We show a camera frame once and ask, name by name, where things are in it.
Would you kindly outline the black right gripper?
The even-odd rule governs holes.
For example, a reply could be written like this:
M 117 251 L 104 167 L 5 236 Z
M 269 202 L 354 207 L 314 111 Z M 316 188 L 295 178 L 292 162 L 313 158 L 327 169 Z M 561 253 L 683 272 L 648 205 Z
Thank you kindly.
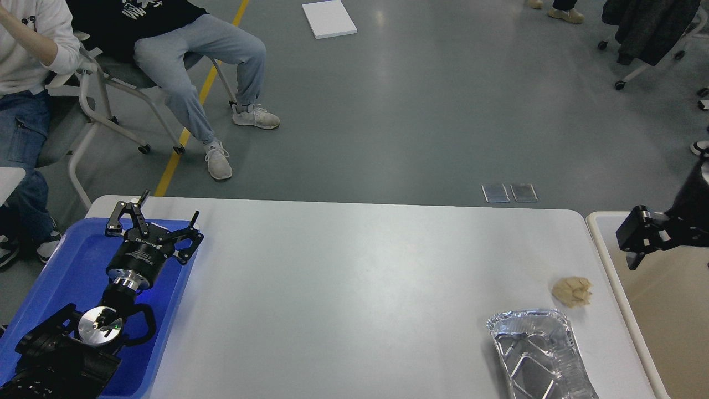
M 707 248 L 708 229 L 708 160 L 702 157 L 694 165 L 669 210 L 664 213 L 635 206 L 616 231 L 620 250 L 626 252 L 628 269 L 636 270 L 646 255 L 670 249 L 666 232 L 671 219 L 689 233 L 692 247 Z

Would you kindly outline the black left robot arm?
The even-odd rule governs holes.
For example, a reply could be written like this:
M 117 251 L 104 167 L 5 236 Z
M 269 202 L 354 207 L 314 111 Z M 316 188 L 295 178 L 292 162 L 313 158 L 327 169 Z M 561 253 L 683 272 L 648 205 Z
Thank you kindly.
M 203 240 L 147 220 L 148 194 L 71 226 L 2 333 L 3 398 L 140 398 Z

